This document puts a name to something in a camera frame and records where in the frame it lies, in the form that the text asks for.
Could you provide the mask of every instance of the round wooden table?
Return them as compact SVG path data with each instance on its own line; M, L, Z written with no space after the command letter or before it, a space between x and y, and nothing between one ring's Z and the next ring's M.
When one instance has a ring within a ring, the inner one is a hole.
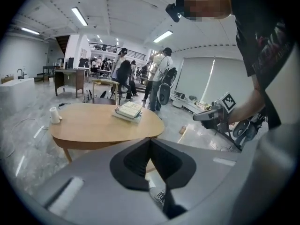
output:
M158 137L165 129L162 120L152 111L142 108L140 123L112 116L116 105L72 104L59 111L62 120L51 124L50 133L56 144L64 149L96 150L121 142Z

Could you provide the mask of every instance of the cap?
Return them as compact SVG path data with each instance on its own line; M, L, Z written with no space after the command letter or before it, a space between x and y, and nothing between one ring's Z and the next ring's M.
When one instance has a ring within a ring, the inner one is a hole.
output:
M166 54L168 54L168 55L171 55L171 54L172 54L172 49L169 48L169 47L166 47L166 48L164 49L164 52L165 52Z
M127 54L127 48L123 47L121 52Z

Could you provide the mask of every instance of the faucet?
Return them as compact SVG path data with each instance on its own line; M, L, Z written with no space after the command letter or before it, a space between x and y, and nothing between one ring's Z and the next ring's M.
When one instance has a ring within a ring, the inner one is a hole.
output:
M18 69L17 73L19 72L19 70L21 70L21 79L24 79L24 74L23 74L22 69Z

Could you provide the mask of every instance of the black t-shirt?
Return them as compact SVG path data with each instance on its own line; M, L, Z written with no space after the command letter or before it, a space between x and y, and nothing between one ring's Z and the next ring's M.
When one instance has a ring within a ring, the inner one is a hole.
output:
M265 90L276 77L294 44L285 22L262 0L232 0L237 46L248 76L256 75L264 97L269 129L281 124Z

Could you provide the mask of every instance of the black pants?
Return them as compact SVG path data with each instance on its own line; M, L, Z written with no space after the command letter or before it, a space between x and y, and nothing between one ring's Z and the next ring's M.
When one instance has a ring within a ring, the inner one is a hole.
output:
M119 81L118 81L117 79L115 79L115 78L112 78L112 80L115 81L115 82L119 82ZM130 98L132 97L131 86L128 85L128 84L119 85L119 86L118 86L118 90L119 90L119 91L121 91L121 86L124 86L125 88L128 89L127 95L126 95L126 99L130 99Z
M134 81L129 81L129 86L131 87L132 94L136 94L136 86Z
M152 82L153 81L148 81L148 83L147 83L144 99L148 98L148 95L152 89Z

